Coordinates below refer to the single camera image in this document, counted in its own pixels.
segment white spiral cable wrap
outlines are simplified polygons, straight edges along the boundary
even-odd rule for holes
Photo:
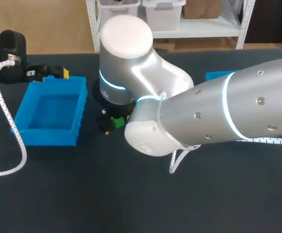
[[[176,151],[172,153],[172,158],[171,158],[171,163],[170,163],[170,168],[169,172],[172,174],[175,172],[175,170],[178,168],[180,165],[180,162],[183,160],[183,158],[192,150],[196,150],[200,147],[201,145],[196,145],[196,146],[190,146],[187,148],[187,150],[183,150],[183,152],[179,155],[179,157],[175,160],[176,158]]]
[[[282,145],[282,138],[276,138],[276,137],[259,137],[259,138],[251,138],[248,140],[238,140],[238,142],[254,142],[254,143],[266,143],[266,144],[277,144],[277,145]],[[183,160],[183,158],[192,150],[196,150],[200,147],[200,145],[197,146],[191,146],[188,147],[188,150],[184,150],[177,160],[176,158],[176,151],[172,153],[172,158],[171,158],[171,163],[170,163],[170,168],[169,172],[172,174],[175,172],[177,167],[179,166],[180,162]]]
[[[15,61],[13,61],[13,60],[6,60],[6,61],[3,61],[3,62],[0,62],[0,70],[3,67],[14,66],[14,65],[15,65]],[[10,115],[10,112],[9,112],[9,110],[8,110],[6,104],[5,104],[5,101],[4,101],[4,99],[3,99],[2,95],[1,95],[1,92],[0,92],[0,106],[1,106],[2,110],[4,111],[5,116],[6,116],[7,120],[8,120],[8,122],[9,122],[9,124],[10,124],[10,126],[11,126],[11,128],[12,128],[14,134],[15,134],[15,136],[16,136],[16,139],[17,139],[17,141],[19,143],[19,146],[20,146],[21,152],[22,152],[22,160],[21,160],[21,162],[20,162],[20,164],[18,166],[16,166],[13,169],[10,169],[8,171],[1,171],[0,172],[0,176],[5,176],[5,175],[12,174],[12,173],[14,173],[16,171],[19,171],[25,165],[25,162],[26,162],[26,159],[27,159],[27,154],[26,154],[26,149],[25,149],[23,140],[22,140],[22,138],[20,136],[20,133],[19,133],[17,127],[16,127],[16,124],[15,124],[13,118]]]

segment robotic arm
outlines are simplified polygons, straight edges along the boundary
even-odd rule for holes
[[[194,86],[161,58],[152,33],[129,15],[101,32],[100,91],[106,100],[136,106],[125,129],[128,143],[164,156],[192,145],[282,135],[282,59]]]

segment black table surface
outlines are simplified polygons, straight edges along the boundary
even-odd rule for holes
[[[205,73],[282,58],[282,50],[167,54],[199,84]],[[282,146],[203,145],[174,174],[171,156],[138,153],[123,130],[101,133],[91,95],[97,54],[31,55],[86,76],[88,98],[76,147],[27,147],[28,161],[0,177],[0,232],[6,233],[282,233]],[[15,116],[27,84],[0,85]],[[0,109],[0,171],[20,162]]]

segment blue tray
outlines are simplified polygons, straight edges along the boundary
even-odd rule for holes
[[[33,82],[15,117],[27,146],[75,146],[87,97],[86,78]]]
[[[237,72],[237,70],[207,72],[205,74],[205,80],[209,81],[209,80],[212,80],[212,79],[222,77],[222,76],[227,75],[227,74],[231,74],[233,72]]]

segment shelf rack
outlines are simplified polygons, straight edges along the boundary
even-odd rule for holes
[[[180,19],[180,25],[174,31],[152,32],[154,38],[196,38],[196,37],[233,37],[237,36],[236,49],[241,50],[248,31],[249,22],[254,8],[255,0],[244,0],[243,19],[239,23],[236,16],[242,6],[243,0],[223,0],[221,15],[211,19]],[[102,14],[96,18],[95,0],[86,0],[88,17],[95,52],[100,50],[100,29],[103,25]],[[139,11],[138,16],[145,18],[145,12]]]

